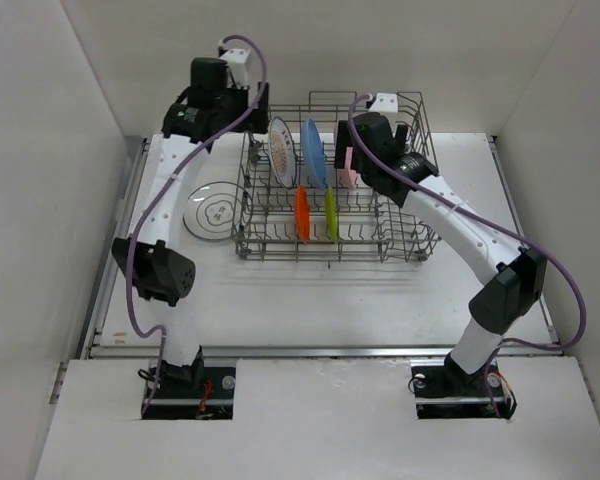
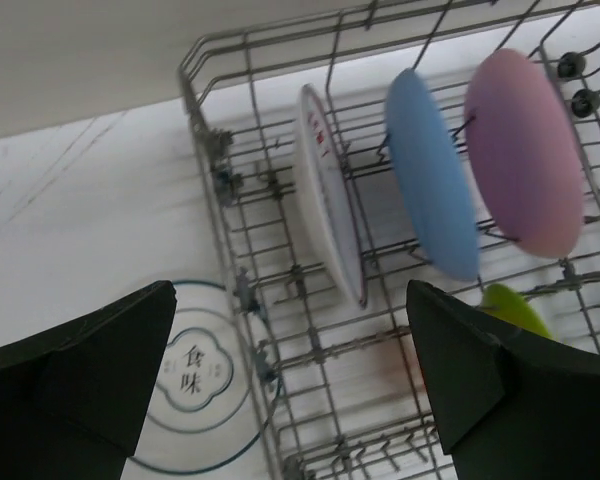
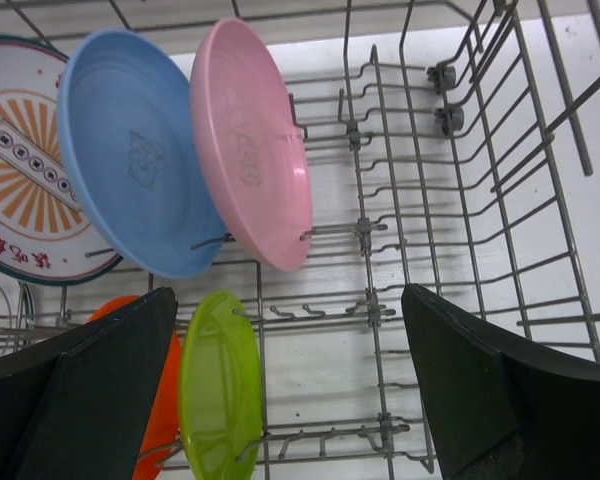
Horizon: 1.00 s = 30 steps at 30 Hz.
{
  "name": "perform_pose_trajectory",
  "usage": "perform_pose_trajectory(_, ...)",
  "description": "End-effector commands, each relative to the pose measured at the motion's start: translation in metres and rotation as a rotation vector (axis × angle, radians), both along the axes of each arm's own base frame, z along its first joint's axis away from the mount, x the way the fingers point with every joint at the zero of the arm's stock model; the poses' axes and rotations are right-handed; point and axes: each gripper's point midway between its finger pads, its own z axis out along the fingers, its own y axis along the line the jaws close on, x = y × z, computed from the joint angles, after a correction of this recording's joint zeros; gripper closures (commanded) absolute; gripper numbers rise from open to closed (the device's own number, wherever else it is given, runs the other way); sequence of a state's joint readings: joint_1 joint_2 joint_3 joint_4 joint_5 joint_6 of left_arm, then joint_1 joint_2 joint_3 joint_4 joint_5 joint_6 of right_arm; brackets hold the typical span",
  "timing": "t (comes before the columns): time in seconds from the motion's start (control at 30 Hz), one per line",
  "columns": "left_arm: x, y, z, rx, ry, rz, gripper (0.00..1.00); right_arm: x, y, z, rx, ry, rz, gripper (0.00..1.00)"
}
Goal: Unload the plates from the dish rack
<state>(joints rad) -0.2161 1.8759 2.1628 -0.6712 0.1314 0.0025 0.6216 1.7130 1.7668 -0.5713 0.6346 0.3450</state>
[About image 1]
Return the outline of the white plate brown floral pattern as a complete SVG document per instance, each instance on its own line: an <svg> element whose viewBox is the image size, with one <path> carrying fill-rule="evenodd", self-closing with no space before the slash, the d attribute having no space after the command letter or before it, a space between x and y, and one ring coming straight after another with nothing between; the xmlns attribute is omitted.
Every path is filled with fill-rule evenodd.
<svg viewBox="0 0 600 480"><path fill-rule="evenodd" d="M293 188L297 162L295 146L291 131L279 116L273 117L269 124L268 157L278 182L284 188Z"/></svg>

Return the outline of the white plate teal quatrefoil design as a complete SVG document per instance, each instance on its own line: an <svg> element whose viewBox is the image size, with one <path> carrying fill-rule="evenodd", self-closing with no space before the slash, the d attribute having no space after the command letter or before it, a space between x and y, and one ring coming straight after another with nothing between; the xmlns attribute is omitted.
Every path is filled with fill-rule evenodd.
<svg viewBox="0 0 600 480"><path fill-rule="evenodd" d="M252 195L238 184L209 182L189 195L183 224L196 239L208 242L230 240L235 229L250 224L253 205Z"/></svg>

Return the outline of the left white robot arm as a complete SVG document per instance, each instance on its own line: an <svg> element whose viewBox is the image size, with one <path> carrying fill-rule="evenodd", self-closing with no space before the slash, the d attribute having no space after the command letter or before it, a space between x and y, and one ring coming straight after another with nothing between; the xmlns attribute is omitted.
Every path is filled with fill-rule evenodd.
<svg viewBox="0 0 600 480"><path fill-rule="evenodd" d="M178 244L194 180L215 141L226 133L267 129L269 84L260 80L257 92L249 92L250 62L250 51L236 48L192 60L190 83L163 119L149 199L128 236L112 244L133 331L160 338L155 366L140 375L163 395L189 397L203 387L204 359L193 324L173 314L196 276L194 261Z"/></svg>

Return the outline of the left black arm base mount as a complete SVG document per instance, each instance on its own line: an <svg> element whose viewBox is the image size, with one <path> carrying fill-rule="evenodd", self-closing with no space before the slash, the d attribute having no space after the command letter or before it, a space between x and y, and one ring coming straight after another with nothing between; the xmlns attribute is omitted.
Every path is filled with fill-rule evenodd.
<svg viewBox="0 0 600 480"><path fill-rule="evenodd" d="M201 384L195 388L168 388L160 384L146 410L153 387L155 367L139 369L138 376L145 382L141 402L143 420L231 420L237 369L235 366L204 368Z"/></svg>

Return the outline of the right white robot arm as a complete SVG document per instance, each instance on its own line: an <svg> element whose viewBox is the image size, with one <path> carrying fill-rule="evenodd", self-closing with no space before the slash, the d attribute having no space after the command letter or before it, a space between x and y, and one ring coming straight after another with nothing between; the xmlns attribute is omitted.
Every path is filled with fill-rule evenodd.
<svg viewBox="0 0 600 480"><path fill-rule="evenodd" d="M505 334L539 300L546 255L464 206L433 163L405 149L385 115L352 115L336 133L337 162L349 156L364 184L431 227L481 283L469 302L469 324L443 367L445 386L467 393Z"/></svg>

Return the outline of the pink plate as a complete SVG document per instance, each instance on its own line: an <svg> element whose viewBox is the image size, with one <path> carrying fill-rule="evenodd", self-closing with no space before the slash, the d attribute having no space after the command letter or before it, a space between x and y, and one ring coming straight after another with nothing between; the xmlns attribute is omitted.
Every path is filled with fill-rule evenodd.
<svg viewBox="0 0 600 480"><path fill-rule="evenodd" d="M336 170L337 178L341 184L349 190L355 190L358 187L359 174L353 168L353 147L349 147L345 157L345 168Z"/></svg>

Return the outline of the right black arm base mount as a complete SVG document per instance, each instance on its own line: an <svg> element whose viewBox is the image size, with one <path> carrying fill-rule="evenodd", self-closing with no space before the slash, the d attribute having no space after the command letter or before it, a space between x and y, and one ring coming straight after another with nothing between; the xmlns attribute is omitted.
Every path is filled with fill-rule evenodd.
<svg viewBox="0 0 600 480"><path fill-rule="evenodd" d="M510 420L518 402L496 362L488 373L466 377L446 368L442 359L417 360L410 365L409 390L415 397L419 420L504 419Z"/></svg>

